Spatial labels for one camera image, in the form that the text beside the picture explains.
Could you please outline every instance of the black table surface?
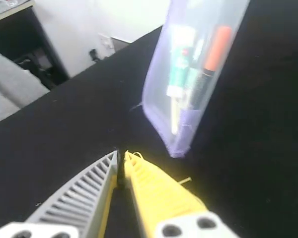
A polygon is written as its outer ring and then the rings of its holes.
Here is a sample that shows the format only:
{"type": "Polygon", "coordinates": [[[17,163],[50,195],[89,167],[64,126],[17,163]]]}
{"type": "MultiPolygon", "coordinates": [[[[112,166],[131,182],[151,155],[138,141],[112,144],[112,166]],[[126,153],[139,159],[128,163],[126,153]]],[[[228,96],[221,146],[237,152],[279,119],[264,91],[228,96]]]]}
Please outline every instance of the black table surface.
{"type": "Polygon", "coordinates": [[[298,3],[250,3],[183,159],[134,108],[160,30],[0,122],[0,226],[128,148],[175,179],[190,176],[185,187],[241,237],[298,237],[298,3]]]}

